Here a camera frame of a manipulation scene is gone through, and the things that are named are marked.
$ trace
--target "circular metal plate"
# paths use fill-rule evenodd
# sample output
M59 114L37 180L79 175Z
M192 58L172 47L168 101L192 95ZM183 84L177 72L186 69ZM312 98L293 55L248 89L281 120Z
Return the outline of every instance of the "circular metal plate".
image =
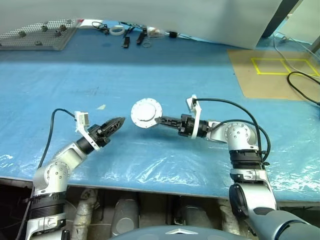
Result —
M147 129L157 124L156 118L162 117L160 103L152 98L137 101L131 109L131 119L135 125Z

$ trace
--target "tape roll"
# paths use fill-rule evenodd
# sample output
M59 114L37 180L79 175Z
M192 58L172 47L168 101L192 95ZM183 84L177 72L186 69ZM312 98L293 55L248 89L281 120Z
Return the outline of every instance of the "tape roll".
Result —
M121 25L116 25L110 28L109 33L114 36L119 36L124 34L125 27Z

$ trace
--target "electrical wire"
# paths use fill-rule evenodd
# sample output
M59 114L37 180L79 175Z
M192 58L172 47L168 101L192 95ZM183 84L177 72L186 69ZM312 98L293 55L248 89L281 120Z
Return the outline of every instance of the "electrical wire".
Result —
M282 32L279 32L279 31L275 31L275 33L277 34L281 34L283 35L284 37L286 37L287 39L291 39L292 41L294 41L296 44L299 44L301 47L303 47L305 50L307 50L311 55L313 55L316 59L318 59L320 61L320 57L318 57L314 52L312 52L309 48L305 47L301 42L295 40L294 38L292 37L287 37L285 34L283 34Z
M226 123L231 123L231 122L243 122L243 123L247 123L247 124L251 124L251 125L255 125L253 122L251 121L248 121L248 120L243 120L243 119L230 119L230 120L225 120L225 121L222 121L220 123L218 123L216 126L212 127L209 129L209 131L214 131L214 130L217 130L219 127L221 127L223 124L226 124ZM260 126L259 127L259 130L263 133L264 137L265 137L265 140L266 140L266 152L264 154L264 157L263 157L263 162L266 161L267 157L269 156L269 153L270 153L270 150L271 150L271 142L270 142L270 138L267 134L267 132Z
M13 227L13 226L15 226L15 225L18 225L18 224L20 224L20 223L21 223L21 221L18 221L18 222L14 223L14 224L11 224L11 225L8 225L8 226L1 227L1 228L0 228L0 230L2 230L2 229L8 229L8 228L11 228L11 227Z
M278 49L278 47L277 47L277 45L276 45L276 35L275 35L275 33L272 34L272 35L273 35L273 47L274 47L274 49L281 55L281 57L283 57L283 59L284 59L284 61L286 62L286 64L287 64L290 68L292 68L293 70L295 70L295 71L297 71L297 72L304 73L305 75L310 76L308 73L303 72L303 71L295 68L294 66L292 66L292 64L288 61L288 59L286 58L286 56ZM320 58L319 58L317 55L315 55L313 52L311 52L311 53L313 54L313 56L315 56L315 58L317 58L317 59L320 61Z
M226 99L220 99L220 98L194 98L192 99L192 102L198 102L198 101L210 101L210 102L221 102L221 103L226 103L226 104L231 104L239 109L241 109L242 111L244 111L246 114L249 115L249 117L251 118L255 130L256 130L256 138L257 138L257 142L258 142L258 151L259 151L259 156L261 158L261 160L263 161L262 158L262 147L261 147L261 136L260 136L260 131L259 131L259 125L255 119L255 117L247 110L245 109L243 106L233 102L233 101L229 101Z
M56 114L56 112L58 112L58 111L65 112L65 113L69 114L71 117L75 118L75 115L74 115L74 114L72 114L72 113L69 112L68 110L65 110L65 109L62 109L62 108L57 108L57 109L55 109L55 110L52 112L52 114L51 114L51 122L50 122L49 135L48 135L48 139L47 139L47 142L46 142L46 145L45 145L45 148L44 148L42 157L41 157L40 162L39 162L38 167L37 167L38 169L41 168L41 166L42 166L42 164L43 164L43 162L44 162L44 160L45 160L45 157L46 157L46 155L47 155L47 152L48 152L48 149L49 149L49 145L50 145L50 142L51 142L51 138L52 138L52 133L53 133L53 130L54 130L55 114ZM31 190L30 198L33 197L34 192L35 192L35 187L33 187L32 190ZM21 221L21 225L20 225L18 234L17 234L15 240L20 240L20 238L21 238L21 234L22 234L23 228L24 228L25 223L26 223L27 215L28 215L28 213L29 213L30 205L31 205L31 201L29 200L29 202L28 202L28 204L27 204L27 206L26 206L26 209L25 209L25 212L24 212L22 221Z
M93 21L91 23L92 27L94 27L95 29L98 29L100 31L105 31L108 30L108 25L99 21Z
M312 81L314 81L315 83L319 84L320 85L320 81L317 81L316 79L314 79L312 76L308 75L308 74L305 74L304 72L301 72L301 71L292 71L290 72L287 76L286 76L286 80L288 82L288 84L293 88L295 89L298 93L300 93L304 98L306 98L307 100L309 100L310 102L313 102L315 104L317 104L318 106L320 106L320 101L317 102L313 99L311 99L310 97L306 96L302 91L300 91L296 86L294 86L291 81L290 81L290 76L292 74L301 74L301 75L304 75L306 76L307 78L311 79Z

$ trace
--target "plastic sheet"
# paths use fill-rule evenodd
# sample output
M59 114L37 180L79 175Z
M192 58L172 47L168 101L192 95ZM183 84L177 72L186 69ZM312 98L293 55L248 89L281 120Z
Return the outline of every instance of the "plastic sheet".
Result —
M89 112L91 124L126 117L111 142L74 171L71 184L226 198L233 183L226 144L161 126L138 128L130 119L133 104L145 97L159 101L166 116L187 114L185 99L196 94L243 105L268 132L267 171L278 201L319 200L319 109L304 101L243 97L226 46L164 38L148 49L132 44L123 51L122 41L79 30L62 52L1 53L0 177L32 179L51 113L65 108ZM204 120L248 119L223 103L201 107ZM70 116L57 113L45 162L80 137L74 130Z

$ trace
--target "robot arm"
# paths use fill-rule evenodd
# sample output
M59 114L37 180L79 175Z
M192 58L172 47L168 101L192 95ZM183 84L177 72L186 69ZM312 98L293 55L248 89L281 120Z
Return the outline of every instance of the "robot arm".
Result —
M79 124L81 117L87 117L88 114L76 112L75 115L78 116L77 130L82 132L83 137L60 150L47 165L40 167L33 177L34 192L27 222L26 240L69 239L69 232L61 230L66 224L65 197L69 177L88 154L109 143L109 136L125 121L124 117L117 117L101 126L95 124L86 130Z
M187 105L195 117L182 114L181 118L157 116L146 121L138 114L145 104L156 105L155 100L145 98L137 102L131 111L133 122L142 128L157 124L178 130L178 134L185 137L206 138L208 141L224 142L228 144L232 169L230 177L234 184L229 188L229 200L233 214L244 219L260 240L270 239L301 239L302 229L308 231L308 239L318 239L319 229L309 225L301 218L277 210L276 200L268 180L267 172L256 146L257 133L243 122L231 122L215 128L217 121L200 120L201 108L188 98Z

